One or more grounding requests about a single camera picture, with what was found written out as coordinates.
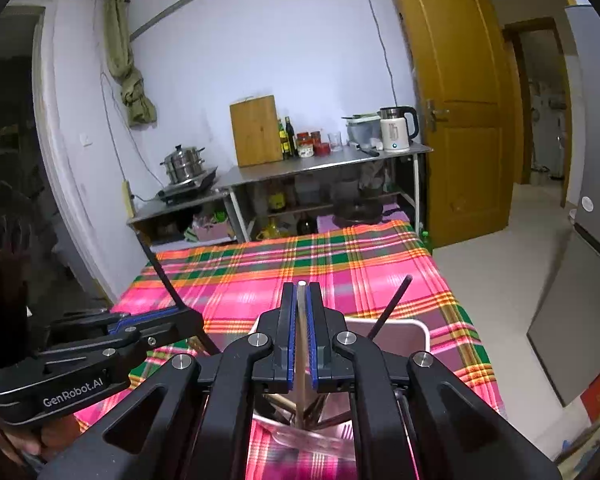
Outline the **person left hand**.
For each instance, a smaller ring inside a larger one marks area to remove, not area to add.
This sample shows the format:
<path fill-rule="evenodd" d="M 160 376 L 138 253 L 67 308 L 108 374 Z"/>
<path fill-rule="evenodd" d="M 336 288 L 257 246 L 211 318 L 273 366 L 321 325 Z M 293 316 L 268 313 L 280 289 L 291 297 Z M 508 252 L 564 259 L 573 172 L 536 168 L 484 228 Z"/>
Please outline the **person left hand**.
<path fill-rule="evenodd" d="M 0 423 L 0 450 L 18 466 L 27 467 L 24 456 L 50 460 L 80 435 L 80 424 L 73 415 L 46 422 L 40 430 L 34 431 Z"/>

